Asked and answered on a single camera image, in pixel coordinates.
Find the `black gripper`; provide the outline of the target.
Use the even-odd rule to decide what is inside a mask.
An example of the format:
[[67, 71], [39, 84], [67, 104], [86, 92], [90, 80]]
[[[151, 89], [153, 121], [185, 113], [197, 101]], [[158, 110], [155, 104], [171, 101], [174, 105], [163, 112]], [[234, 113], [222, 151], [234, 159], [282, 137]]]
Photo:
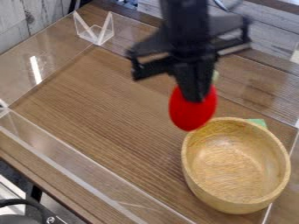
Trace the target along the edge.
[[[216, 58], [205, 56], [246, 45], [249, 25], [249, 19], [236, 14], [166, 16], [155, 33], [126, 51], [134, 80], [173, 71], [186, 101], [202, 102], [212, 91], [216, 68]], [[198, 65], [177, 64], [200, 59]]]

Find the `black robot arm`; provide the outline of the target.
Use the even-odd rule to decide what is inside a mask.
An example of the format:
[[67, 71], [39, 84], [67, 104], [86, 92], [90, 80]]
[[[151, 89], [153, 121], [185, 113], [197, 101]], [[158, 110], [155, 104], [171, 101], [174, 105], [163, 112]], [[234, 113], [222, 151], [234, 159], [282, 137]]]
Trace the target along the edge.
[[213, 16], [209, 0], [161, 0], [161, 9], [159, 29], [126, 51], [134, 79], [167, 73], [175, 77], [183, 98], [204, 102], [221, 53], [252, 42], [252, 21], [232, 12]]

